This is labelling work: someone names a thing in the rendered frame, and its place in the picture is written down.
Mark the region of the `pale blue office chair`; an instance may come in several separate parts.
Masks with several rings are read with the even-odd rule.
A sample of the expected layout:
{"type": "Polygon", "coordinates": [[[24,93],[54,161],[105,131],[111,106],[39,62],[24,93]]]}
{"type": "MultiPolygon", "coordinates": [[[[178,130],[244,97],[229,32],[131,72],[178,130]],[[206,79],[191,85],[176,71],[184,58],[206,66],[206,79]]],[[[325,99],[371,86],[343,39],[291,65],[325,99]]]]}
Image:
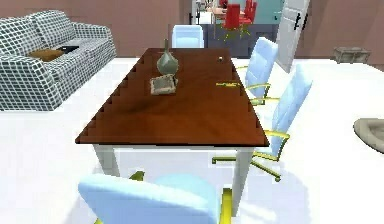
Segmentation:
{"type": "Polygon", "coordinates": [[[129,178],[92,174],[78,191],[95,224],[232,224],[232,190],[217,192],[204,179],[170,174],[154,182],[138,171],[129,178]]]}
{"type": "Polygon", "coordinates": [[[282,150],[290,138],[287,133],[301,105],[307,97],[312,86],[312,78],[304,73],[300,65],[296,66],[294,74],[280,98],[270,122],[271,129],[260,123],[253,107],[257,98],[248,99],[243,86],[238,91],[232,91],[228,99],[220,98],[228,113],[222,121],[226,143],[235,147],[235,156],[213,156],[211,162],[235,161],[248,170],[253,165],[275,177],[279,182],[281,175],[272,169],[254,161],[255,157],[278,162],[282,150]]]}
{"type": "Polygon", "coordinates": [[[175,25],[172,30],[172,47],[203,48],[203,28],[200,25],[175,25]]]}
{"type": "Polygon", "coordinates": [[[244,86],[258,99],[267,96],[270,88],[268,83],[278,52],[278,45],[259,37],[251,53],[249,64],[246,66],[244,86]]]}

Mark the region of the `grey-green glass vase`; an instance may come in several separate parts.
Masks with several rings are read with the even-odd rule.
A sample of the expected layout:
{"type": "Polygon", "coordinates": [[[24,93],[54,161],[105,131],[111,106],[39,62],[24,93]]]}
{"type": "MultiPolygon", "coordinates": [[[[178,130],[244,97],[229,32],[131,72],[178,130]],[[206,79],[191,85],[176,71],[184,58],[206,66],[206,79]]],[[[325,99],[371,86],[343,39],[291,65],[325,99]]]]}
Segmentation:
{"type": "Polygon", "coordinates": [[[164,51],[157,61],[157,69],[162,75],[175,74],[178,71],[178,60],[171,54],[169,41],[164,40],[164,51]]]}

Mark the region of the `white room door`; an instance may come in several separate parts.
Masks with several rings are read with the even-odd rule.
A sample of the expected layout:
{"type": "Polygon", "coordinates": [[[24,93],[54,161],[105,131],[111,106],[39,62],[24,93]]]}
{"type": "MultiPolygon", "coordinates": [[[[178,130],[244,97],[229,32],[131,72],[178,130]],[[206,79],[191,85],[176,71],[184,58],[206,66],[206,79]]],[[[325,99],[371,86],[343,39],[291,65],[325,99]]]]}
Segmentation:
{"type": "Polygon", "coordinates": [[[281,19],[276,37],[278,53],[276,63],[290,73],[297,45],[303,30],[310,0],[285,0],[281,10],[281,19]],[[293,30],[297,13],[301,14],[299,27],[293,30]]]}

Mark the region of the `white grid-pattern sofa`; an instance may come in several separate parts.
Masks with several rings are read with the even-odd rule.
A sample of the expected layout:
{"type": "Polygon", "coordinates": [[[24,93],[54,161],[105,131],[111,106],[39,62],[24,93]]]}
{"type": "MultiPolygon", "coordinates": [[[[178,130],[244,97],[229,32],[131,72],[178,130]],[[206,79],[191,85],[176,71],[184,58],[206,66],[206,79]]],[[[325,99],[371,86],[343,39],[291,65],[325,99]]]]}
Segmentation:
{"type": "Polygon", "coordinates": [[[111,30],[60,10],[0,18],[0,111],[53,111],[116,57],[111,30]],[[28,54],[79,46],[43,62],[28,54]]]}

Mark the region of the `black flat device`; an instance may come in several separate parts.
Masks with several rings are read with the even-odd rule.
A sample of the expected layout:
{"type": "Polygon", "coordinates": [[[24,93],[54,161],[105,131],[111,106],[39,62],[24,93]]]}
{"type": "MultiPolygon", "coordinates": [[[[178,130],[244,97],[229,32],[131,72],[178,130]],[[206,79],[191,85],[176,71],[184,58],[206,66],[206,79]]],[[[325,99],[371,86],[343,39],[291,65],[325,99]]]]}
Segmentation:
{"type": "Polygon", "coordinates": [[[56,50],[60,50],[62,51],[64,54],[68,54],[76,49],[78,49],[79,46],[61,46],[59,48],[57,48],[56,50]]]}

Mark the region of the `dark blue cabinet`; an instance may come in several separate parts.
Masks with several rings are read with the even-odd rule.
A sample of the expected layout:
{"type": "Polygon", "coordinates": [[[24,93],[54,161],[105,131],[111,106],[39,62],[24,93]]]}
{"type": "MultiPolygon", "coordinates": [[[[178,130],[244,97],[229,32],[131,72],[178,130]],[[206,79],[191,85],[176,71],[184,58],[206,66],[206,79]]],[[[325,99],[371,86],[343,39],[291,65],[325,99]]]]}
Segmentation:
{"type": "Polygon", "coordinates": [[[276,24],[251,24],[247,27],[249,34],[240,35],[238,31],[230,32],[230,37],[224,39],[227,31],[220,25],[201,24],[205,48],[228,48],[233,58],[246,59],[252,54],[259,37],[266,37],[275,42],[278,32],[276,24]]]}

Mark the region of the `grey box crate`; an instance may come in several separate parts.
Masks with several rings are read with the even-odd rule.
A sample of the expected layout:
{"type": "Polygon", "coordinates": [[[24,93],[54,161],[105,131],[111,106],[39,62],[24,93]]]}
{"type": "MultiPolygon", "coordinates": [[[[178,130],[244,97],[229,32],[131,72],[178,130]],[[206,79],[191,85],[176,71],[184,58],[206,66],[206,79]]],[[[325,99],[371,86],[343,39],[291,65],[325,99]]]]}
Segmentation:
{"type": "Polygon", "coordinates": [[[336,47],[334,59],[340,63],[366,63],[371,52],[361,47],[336,47]]]}

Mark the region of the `brown wooden dining table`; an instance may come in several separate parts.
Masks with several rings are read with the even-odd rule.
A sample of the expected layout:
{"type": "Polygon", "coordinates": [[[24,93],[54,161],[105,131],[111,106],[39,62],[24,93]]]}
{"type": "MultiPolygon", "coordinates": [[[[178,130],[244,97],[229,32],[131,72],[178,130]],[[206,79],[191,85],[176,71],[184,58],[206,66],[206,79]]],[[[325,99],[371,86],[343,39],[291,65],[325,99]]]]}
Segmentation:
{"type": "MultiPolygon", "coordinates": [[[[176,48],[178,59],[176,92],[153,96],[150,80],[159,75],[156,66],[163,50],[147,49],[109,98],[75,139],[91,144],[104,173],[119,174],[114,150],[189,149],[234,150],[226,143],[224,125],[228,113],[220,98],[238,91],[240,78],[227,49],[176,48]],[[237,82],[238,87],[216,86],[237,82]]],[[[232,214],[238,213],[247,176],[236,165],[232,184],[232,214]]]]}

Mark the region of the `red dining chair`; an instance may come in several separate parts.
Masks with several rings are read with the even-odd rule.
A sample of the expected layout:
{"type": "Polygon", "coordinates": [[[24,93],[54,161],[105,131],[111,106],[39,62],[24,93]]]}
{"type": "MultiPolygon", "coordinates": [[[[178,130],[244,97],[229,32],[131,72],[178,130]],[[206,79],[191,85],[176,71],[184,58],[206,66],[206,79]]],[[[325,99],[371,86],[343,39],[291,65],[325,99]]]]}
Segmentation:
{"type": "Polygon", "coordinates": [[[257,5],[256,1],[246,0],[244,16],[240,18],[241,24],[252,24],[254,22],[257,5]]]}
{"type": "Polygon", "coordinates": [[[229,30],[237,29],[239,27],[239,18],[240,18],[240,5],[229,4],[227,6],[225,22],[223,24],[223,27],[229,30]]]}

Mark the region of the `thin brown purse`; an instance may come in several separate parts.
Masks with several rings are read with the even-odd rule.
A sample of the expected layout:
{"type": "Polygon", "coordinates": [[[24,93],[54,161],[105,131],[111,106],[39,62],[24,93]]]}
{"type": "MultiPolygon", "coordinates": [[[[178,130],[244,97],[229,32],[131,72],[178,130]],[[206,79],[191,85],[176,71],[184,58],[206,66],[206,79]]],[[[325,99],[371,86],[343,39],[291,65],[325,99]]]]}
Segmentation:
{"type": "Polygon", "coordinates": [[[61,50],[55,49],[40,49],[28,54],[29,57],[38,58],[43,62],[50,62],[64,54],[61,50]]]}

